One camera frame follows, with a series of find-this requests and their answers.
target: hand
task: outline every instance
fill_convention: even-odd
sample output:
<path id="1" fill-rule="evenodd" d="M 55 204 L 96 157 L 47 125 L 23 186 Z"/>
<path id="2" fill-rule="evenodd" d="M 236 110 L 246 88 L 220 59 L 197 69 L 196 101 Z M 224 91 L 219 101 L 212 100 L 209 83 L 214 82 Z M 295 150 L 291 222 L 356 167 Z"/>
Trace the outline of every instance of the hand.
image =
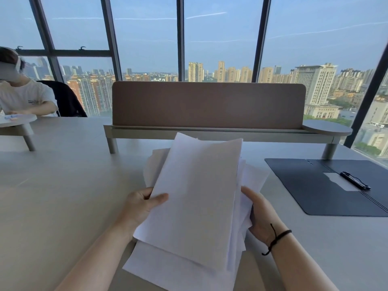
<path id="1" fill-rule="evenodd" d="M 246 186 L 241 187 L 241 192 L 253 202 L 253 216 L 251 215 L 253 226 L 250 227 L 250 232 L 258 240 L 269 246 L 275 239 L 271 224 L 277 235 L 288 230 L 288 228 L 281 221 L 271 203 L 261 193 L 256 193 Z"/>
<path id="2" fill-rule="evenodd" d="M 31 111 L 26 110 L 18 110 L 18 111 L 9 111 L 7 114 L 31 114 Z"/>
<path id="3" fill-rule="evenodd" d="M 128 235 L 128 242 L 132 239 L 136 228 L 146 220 L 151 209 L 168 200 L 167 193 L 150 198 L 152 190 L 153 187 L 149 187 L 129 193 L 124 208 L 114 222 L 114 227 L 121 229 L 124 235 Z"/>

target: cityscape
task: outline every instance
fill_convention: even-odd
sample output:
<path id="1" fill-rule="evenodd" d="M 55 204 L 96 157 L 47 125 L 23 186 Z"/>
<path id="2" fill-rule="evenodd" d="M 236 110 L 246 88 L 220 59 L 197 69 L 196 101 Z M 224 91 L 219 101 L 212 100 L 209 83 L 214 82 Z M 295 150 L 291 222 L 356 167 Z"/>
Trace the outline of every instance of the cityscape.
<path id="1" fill-rule="evenodd" d="M 84 71 L 81 66 L 61 66 L 67 85 L 74 91 L 88 116 L 112 115 L 112 84 L 116 81 L 112 69 Z M 323 119 L 351 126 L 374 75 L 374 69 L 340 70 L 332 63 L 300 65 L 287 73 L 280 65 L 263 67 L 259 83 L 301 83 L 306 86 L 304 119 Z M 35 80 L 53 80 L 47 61 L 26 63 L 25 74 Z M 178 73 L 137 73 L 127 68 L 125 81 L 178 81 Z M 189 62 L 185 69 L 186 82 L 249 83 L 252 70 L 226 67 L 224 61 L 210 71 L 203 63 Z M 388 73 L 365 117 L 353 148 L 388 166 Z"/>

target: gray desk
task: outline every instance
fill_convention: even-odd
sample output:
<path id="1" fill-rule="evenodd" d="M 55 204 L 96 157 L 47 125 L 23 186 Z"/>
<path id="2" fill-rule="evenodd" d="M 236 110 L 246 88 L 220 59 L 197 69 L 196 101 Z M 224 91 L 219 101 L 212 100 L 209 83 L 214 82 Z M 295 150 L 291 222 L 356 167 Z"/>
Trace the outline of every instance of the gray desk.
<path id="1" fill-rule="evenodd" d="M 0 137 L 0 289 L 53 290 L 113 221 L 126 194 L 144 186 L 142 169 L 153 149 L 170 140 L 119 139 L 106 149 L 104 118 L 41 118 L 32 123 L 36 152 L 22 137 Z M 265 157 L 318 158 L 324 144 L 243 144 L 247 163 Z M 334 158 L 363 159 L 339 146 Z M 261 191 L 341 291 L 386 289 L 388 218 L 309 216 L 270 173 Z M 267 291 L 283 290 L 272 257 L 247 237 Z M 123 271 L 126 249 L 110 290 L 160 290 Z"/>

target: brown partition panel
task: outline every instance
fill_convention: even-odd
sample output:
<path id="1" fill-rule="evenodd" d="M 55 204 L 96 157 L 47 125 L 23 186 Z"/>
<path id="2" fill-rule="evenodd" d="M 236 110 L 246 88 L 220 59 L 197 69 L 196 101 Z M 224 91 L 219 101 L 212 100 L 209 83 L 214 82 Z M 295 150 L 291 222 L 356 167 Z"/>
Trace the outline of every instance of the brown partition panel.
<path id="1" fill-rule="evenodd" d="M 142 127 L 301 129 L 302 84 L 113 84 L 113 124 Z"/>

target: blue sky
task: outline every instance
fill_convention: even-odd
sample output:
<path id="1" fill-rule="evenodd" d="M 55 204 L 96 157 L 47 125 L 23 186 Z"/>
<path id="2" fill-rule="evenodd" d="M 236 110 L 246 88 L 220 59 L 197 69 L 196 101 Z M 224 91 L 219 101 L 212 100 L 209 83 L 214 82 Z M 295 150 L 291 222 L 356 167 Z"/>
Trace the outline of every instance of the blue sky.
<path id="1" fill-rule="evenodd" d="M 28 0 L 0 0 L 3 46 L 43 48 Z M 57 49 L 108 49 L 100 0 L 42 0 Z M 121 68 L 178 69 L 176 0 L 111 0 Z M 262 0 L 185 0 L 185 60 L 213 72 L 253 67 Z M 272 0 L 262 67 L 375 68 L 388 41 L 388 0 Z M 84 70 L 108 58 L 60 58 Z"/>

